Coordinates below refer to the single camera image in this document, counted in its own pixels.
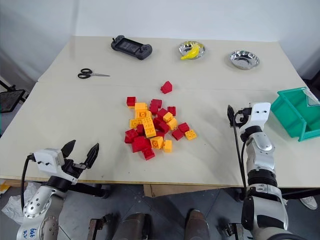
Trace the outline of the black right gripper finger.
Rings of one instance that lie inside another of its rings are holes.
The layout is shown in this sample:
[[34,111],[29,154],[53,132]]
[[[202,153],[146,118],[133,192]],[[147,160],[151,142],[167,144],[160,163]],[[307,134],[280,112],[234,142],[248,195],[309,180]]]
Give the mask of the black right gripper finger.
[[227,117],[228,117],[228,120],[229,120],[229,125],[231,127],[234,126],[234,118],[235,118],[235,112],[234,112],[234,109],[231,105],[228,105],[227,106]]

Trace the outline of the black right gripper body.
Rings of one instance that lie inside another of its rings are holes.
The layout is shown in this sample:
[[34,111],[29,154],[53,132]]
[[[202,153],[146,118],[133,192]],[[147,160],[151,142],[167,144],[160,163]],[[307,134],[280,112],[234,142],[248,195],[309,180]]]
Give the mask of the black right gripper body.
[[234,115],[234,125],[236,127],[242,127],[249,120],[249,116],[251,115],[251,113],[251,107],[245,107],[241,110],[238,110]]

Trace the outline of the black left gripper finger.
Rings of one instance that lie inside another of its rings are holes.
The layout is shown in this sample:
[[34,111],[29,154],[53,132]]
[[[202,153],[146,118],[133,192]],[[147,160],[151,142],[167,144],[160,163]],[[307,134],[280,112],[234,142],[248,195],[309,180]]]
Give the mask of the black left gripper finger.
[[87,158],[83,163],[86,169],[90,169],[94,164],[95,160],[97,159],[99,149],[100,149],[100,145],[99,143],[96,143],[87,153]]
[[76,143],[75,139],[71,140],[61,148],[61,153],[64,159],[66,159],[71,154],[71,152],[74,149],[75,143]]

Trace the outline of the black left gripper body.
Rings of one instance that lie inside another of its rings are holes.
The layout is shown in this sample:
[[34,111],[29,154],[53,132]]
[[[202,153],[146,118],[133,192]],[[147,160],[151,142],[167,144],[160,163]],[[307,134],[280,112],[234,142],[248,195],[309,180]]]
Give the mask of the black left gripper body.
[[74,163],[72,159],[64,158],[64,165],[61,167],[64,175],[61,177],[62,185],[75,185],[81,173],[87,168],[84,163]]

